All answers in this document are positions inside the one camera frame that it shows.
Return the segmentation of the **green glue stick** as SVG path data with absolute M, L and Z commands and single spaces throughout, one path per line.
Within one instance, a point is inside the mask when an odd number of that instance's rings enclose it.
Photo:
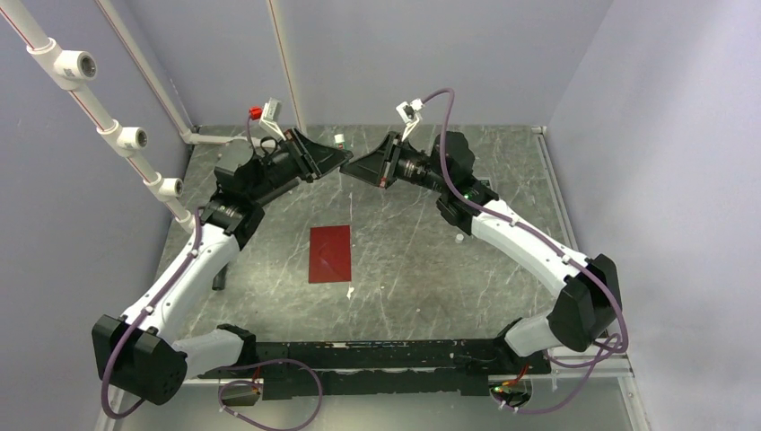
M 334 142 L 338 149 L 344 149 L 345 148 L 345 138 L 343 134 L 336 134 L 334 135 Z

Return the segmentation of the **red envelope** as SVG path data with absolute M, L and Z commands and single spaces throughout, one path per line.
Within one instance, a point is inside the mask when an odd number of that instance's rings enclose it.
M 348 224 L 312 227 L 308 282 L 350 282 L 351 248 L 351 229 Z

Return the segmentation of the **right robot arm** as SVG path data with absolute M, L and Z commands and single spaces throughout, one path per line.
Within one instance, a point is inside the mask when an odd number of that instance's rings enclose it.
M 340 171 L 380 189 L 403 180 L 439 193 L 436 206 L 448 224 L 516 261 L 549 292 L 551 310 L 506 328 L 494 349 L 500 369 L 515 373 L 529 355 L 555 347 L 587 350 L 621 308 L 615 263 L 605 255 L 591 259 L 539 231 L 474 175 L 474 162 L 460 132 L 438 135 L 429 153 L 389 132 Z

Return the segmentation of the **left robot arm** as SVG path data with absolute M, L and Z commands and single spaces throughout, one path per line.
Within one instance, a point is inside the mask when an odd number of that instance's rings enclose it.
M 314 142 L 296 128 L 274 144 L 264 154 L 246 141 L 226 146 L 214 167 L 214 193 L 192 214 L 192 234 L 175 260 L 118 317 L 102 315 L 93 325 L 104 408 L 110 387 L 162 405 L 188 378 L 221 368 L 244 377 L 256 369 L 253 333 L 222 324 L 205 335 L 181 339 L 179 329 L 201 294 L 253 237 L 268 203 L 353 157 L 350 150 Z

